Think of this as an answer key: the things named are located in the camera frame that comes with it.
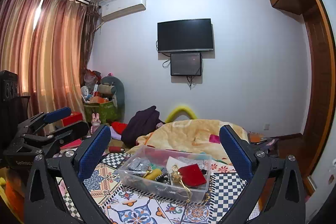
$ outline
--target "small monitor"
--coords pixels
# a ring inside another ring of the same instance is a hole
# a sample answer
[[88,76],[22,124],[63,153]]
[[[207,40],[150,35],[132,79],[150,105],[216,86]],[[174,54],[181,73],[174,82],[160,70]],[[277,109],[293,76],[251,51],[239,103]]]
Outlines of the small monitor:
[[157,51],[213,51],[211,19],[188,19],[158,23]]
[[200,52],[180,52],[170,55],[171,76],[201,76],[202,57]]

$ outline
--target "pink bunny toy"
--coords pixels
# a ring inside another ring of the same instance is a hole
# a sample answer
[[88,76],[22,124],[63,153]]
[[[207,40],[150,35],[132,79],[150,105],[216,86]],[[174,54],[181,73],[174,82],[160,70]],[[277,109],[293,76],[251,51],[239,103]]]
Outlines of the pink bunny toy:
[[94,114],[92,113],[92,121],[91,121],[91,135],[96,131],[96,129],[100,126],[100,120],[99,120],[99,113]]

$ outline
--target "gold string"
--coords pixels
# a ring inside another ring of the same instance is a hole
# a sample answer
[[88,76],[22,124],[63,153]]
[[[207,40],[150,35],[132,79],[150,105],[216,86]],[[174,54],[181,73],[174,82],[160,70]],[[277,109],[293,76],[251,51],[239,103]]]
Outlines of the gold string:
[[183,188],[187,192],[187,196],[188,196],[188,199],[186,200],[186,202],[189,203],[191,201],[191,196],[192,196],[193,193],[191,193],[189,188],[186,187],[184,185],[184,183],[182,182],[182,175],[178,171],[178,169],[179,169],[179,167],[176,164],[174,164],[173,165],[173,173],[171,173],[171,177],[172,177],[173,182],[179,182],[183,186]]

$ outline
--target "green basket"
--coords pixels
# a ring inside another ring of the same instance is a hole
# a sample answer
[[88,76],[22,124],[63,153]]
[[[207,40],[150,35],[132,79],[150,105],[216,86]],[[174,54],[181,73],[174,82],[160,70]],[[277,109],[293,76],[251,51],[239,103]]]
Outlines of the green basket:
[[92,113],[99,113],[101,124],[105,124],[107,120],[116,121],[120,118],[120,112],[114,106],[113,101],[98,104],[84,103],[85,118],[87,122],[92,121]]

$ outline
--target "checkered pattern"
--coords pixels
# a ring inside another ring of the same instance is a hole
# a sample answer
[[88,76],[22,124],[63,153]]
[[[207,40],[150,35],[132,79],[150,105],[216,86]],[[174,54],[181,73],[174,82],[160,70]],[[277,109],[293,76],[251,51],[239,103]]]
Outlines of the checkered pattern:
[[100,163],[106,164],[109,167],[118,169],[131,155],[130,154],[120,154],[120,153],[110,153],[104,157]]
[[72,202],[71,198],[70,198],[70,195],[69,193],[65,194],[63,196],[63,199],[65,201],[65,205],[67,206],[68,210],[69,210],[69,213],[71,214],[72,217],[76,218],[76,219],[79,219],[81,221],[83,221],[81,219],[81,216],[79,215],[74,203]]
[[257,203],[252,211],[252,213],[250,214],[249,220],[257,217],[260,214],[260,210],[259,210],[259,204]]
[[214,177],[210,202],[211,224],[221,220],[247,184],[237,173],[215,173]]

